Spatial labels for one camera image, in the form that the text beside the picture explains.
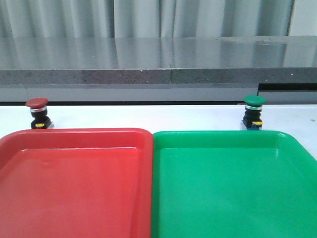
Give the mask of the green mushroom push button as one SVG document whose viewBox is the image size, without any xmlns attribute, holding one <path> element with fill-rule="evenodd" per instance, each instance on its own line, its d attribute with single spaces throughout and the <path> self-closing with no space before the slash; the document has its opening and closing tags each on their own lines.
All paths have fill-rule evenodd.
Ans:
<svg viewBox="0 0 317 238">
<path fill-rule="evenodd" d="M 242 130 L 261 130 L 263 121 L 261 112 L 266 99 L 262 96 L 249 95 L 245 97 L 245 113 L 241 121 Z"/>
</svg>

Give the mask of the red mushroom push button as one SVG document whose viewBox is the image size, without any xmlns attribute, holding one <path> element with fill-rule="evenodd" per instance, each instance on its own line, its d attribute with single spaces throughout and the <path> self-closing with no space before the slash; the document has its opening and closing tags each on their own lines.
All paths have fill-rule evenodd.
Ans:
<svg viewBox="0 0 317 238">
<path fill-rule="evenodd" d="M 54 128 L 54 123 L 48 117 L 48 102 L 47 98 L 38 97 L 30 99 L 25 103 L 25 106 L 30 109 L 30 114 L 33 117 L 33 121 L 30 123 L 32 129 Z"/>
</svg>

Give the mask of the green plastic tray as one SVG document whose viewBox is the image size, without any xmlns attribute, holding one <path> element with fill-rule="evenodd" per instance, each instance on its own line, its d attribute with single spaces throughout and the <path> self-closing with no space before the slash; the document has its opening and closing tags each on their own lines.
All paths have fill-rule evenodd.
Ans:
<svg viewBox="0 0 317 238">
<path fill-rule="evenodd" d="M 154 238 L 314 238 L 317 162 L 278 131 L 154 134 Z"/>
</svg>

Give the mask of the red plastic tray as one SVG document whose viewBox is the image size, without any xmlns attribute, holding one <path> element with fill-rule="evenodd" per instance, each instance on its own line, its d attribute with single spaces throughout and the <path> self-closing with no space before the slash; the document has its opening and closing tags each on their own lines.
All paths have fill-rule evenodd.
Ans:
<svg viewBox="0 0 317 238">
<path fill-rule="evenodd" d="M 0 235 L 148 238 L 152 167 L 143 129 L 9 134 L 0 141 Z"/>
</svg>

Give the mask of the grey stone counter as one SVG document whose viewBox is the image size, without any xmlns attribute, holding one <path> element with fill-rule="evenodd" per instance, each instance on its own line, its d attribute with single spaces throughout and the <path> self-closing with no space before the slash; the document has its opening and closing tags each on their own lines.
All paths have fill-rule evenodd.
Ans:
<svg viewBox="0 0 317 238">
<path fill-rule="evenodd" d="M 0 103 L 317 102 L 315 36 L 1 38 Z"/>
</svg>

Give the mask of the white pleated curtain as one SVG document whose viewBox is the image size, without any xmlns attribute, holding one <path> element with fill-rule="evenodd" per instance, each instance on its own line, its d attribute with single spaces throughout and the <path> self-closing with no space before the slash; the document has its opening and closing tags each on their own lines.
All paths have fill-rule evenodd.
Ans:
<svg viewBox="0 0 317 238">
<path fill-rule="evenodd" d="M 292 0 L 3 0 L 2 37 L 286 36 Z"/>
</svg>

